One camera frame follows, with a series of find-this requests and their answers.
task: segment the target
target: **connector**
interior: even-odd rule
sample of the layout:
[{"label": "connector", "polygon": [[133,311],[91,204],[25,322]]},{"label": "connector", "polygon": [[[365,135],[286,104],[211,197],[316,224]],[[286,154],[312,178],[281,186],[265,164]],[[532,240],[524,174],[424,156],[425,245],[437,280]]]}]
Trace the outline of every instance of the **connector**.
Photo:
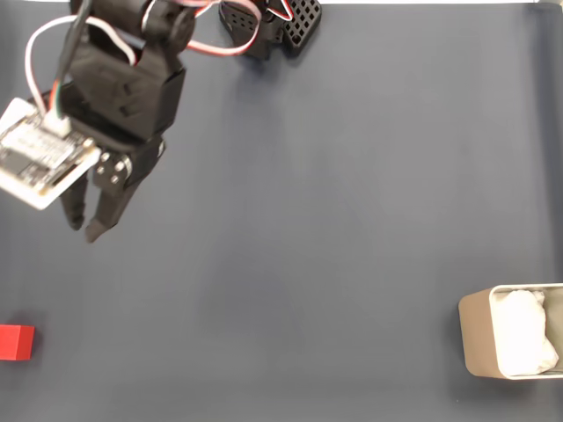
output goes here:
[{"label": "connector", "polygon": [[59,119],[54,110],[49,110],[47,114],[45,114],[42,126],[45,130],[60,138],[65,138],[72,130],[69,117],[64,116],[62,119]]}]

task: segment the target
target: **white wire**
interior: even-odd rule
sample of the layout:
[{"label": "white wire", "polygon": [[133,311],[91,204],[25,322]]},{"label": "white wire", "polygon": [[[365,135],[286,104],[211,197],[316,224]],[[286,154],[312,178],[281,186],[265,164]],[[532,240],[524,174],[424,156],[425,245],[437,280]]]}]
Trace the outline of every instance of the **white wire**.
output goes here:
[{"label": "white wire", "polygon": [[[203,13],[209,10],[209,8],[214,4],[222,3],[225,0],[174,0],[174,3],[182,4],[187,7],[201,7],[199,11],[195,13],[196,17],[201,16]],[[258,36],[258,30],[260,28],[260,21],[262,20],[262,14],[260,9],[252,2],[252,0],[228,0],[228,3],[236,3],[245,7],[252,12],[256,20],[256,26],[254,27],[254,34],[252,37],[242,46],[238,47],[215,47],[209,44],[204,44],[196,40],[190,40],[187,43],[187,48],[198,51],[200,53],[205,53],[207,55],[219,55],[222,57],[230,55],[241,55],[253,44],[254,40]]]},{"label": "white wire", "polygon": [[[47,108],[45,106],[45,102],[43,101],[43,97],[41,96],[41,92],[39,91],[39,87],[37,86],[37,82],[35,81],[35,77],[33,75],[33,66],[32,66],[32,51],[33,51],[33,43],[37,40],[42,33],[44,33],[47,29],[50,29],[54,26],[61,25],[61,24],[69,24],[76,20],[76,15],[70,16],[63,16],[62,18],[54,19],[50,22],[47,22],[44,26],[39,28],[37,31],[33,33],[30,37],[29,41],[27,42],[26,46],[26,79],[27,84],[29,85],[29,89],[32,92],[33,99],[35,100],[35,104],[37,104],[41,115],[45,115],[47,113]],[[129,63],[131,66],[135,66],[136,64],[136,55],[133,48],[131,48],[124,40],[120,38],[118,33],[104,20],[99,18],[89,17],[86,19],[86,23],[90,25],[97,26],[98,28],[104,30],[109,38],[115,43],[117,47],[125,53],[127,56]]]},{"label": "white wire", "polygon": [[268,7],[268,11],[273,15],[277,16],[278,18],[285,20],[286,22],[291,22],[293,20],[293,11],[291,10],[291,6],[289,6],[288,0],[281,0],[283,4],[283,8],[285,9],[286,15],[282,15],[280,12]]}]

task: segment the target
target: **red wire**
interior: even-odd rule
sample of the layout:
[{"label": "red wire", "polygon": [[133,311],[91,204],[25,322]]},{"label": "red wire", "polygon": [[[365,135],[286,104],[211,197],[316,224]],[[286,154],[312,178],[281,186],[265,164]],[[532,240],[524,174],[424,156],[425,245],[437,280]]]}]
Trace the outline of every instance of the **red wire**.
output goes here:
[{"label": "red wire", "polygon": [[53,88],[51,88],[51,96],[49,97],[49,110],[53,110],[55,108],[55,93],[58,87],[59,81],[54,81]]},{"label": "red wire", "polygon": [[281,3],[283,4],[283,8],[286,11],[285,15],[282,15],[277,10],[269,8],[269,7],[268,7],[268,10],[271,13],[273,13],[275,16],[277,16],[278,18],[282,18],[283,20],[287,20],[287,21],[293,20],[293,11],[291,10],[291,6],[289,5],[288,0],[281,0]]},{"label": "red wire", "polygon": [[256,36],[258,35],[258,30],[260,28],[260,21],[261,21],[261,18],[262,18],[262,15],[260,13],[260,9],[256,6],[256,4],[252,0],[175,0],[175,2],[178,3],[178,4],[184,4],[185,6],[188,6],[188,7],[197,8],[196,12],[195,12],[196,18],[198,18],[203,13],[208,11],[213,5],[219,4],[221,2],[229,2],[229,1],[231,3],[240,4],[241,6],[245,7],[257,19],[257,24],[254,28],[254,34],[252,35],[252,37],[245,44],[243,44],[242,46],[238,46],[238,47],[227,47],[227,48],[225,48],[225,47],[215,47],[215,46],[211,46],[209,44],[204,44],[204,43],[199,42],[197,40],[190,40],[190,42],[187,44],[186,48],[197,51],[199,53],[204,53],[204,54],[207,54],[207,55],[222,56],[222,57],[232,56],[232,55],[241,55],[248,48],[250,48],[250,46],[256,40]]}]

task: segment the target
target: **circuit board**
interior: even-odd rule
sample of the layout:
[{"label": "circuit board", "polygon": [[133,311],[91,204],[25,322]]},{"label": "circuit board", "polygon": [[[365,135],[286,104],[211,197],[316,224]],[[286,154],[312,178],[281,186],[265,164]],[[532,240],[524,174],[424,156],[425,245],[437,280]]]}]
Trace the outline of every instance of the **circuit board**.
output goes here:
[{"label": "circuit board", "polygon": [[0,187],[43,209],[98,161],[99,149],[76,131],[48,132],[33,111],[0,134]]}]

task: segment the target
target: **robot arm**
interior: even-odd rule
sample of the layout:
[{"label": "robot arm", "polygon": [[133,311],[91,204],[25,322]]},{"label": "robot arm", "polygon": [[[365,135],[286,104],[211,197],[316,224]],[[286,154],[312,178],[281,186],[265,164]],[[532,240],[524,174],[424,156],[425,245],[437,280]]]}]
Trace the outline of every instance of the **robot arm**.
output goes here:
[{"label": "robot arm", "polygon": [[[230,0],[219,13],[239,47],[192,40],[195,19],[220,1],[84,0],[88,3],[82,8],[83,0],[71,0],[73,14],[87,10],[88,16],[79,13],[60,20],[96,26],[88,26],[81,38],[69,37],[66,44],[72,45],[72,53],[68,55],[65,44],[51,92],[41,97],[30,84],[39,110],[30,112],[30,105],[24,105],[24,113],[10,125],[0,120],[0,187],[22,200],[39,198],[32,204],[39,203],[38,208],[48,205],[41,195],[50,189],[50,198],[61,197],[70,227],[79,230],[84,224],[86,172],[93,165],[100,195],[86,239],[94,242],[115,226],[165,151],[163,133],[176,118],[186,76],[179,55],[191,48],[266,59],[271,47],[280,43],[290,55],[298,55],[321,16],[317,0]],[[124,43],[113,28],[143,47]],[[71,82],[62,84],[67,71]],[[40,104],[47,101],[48,113]]]}]

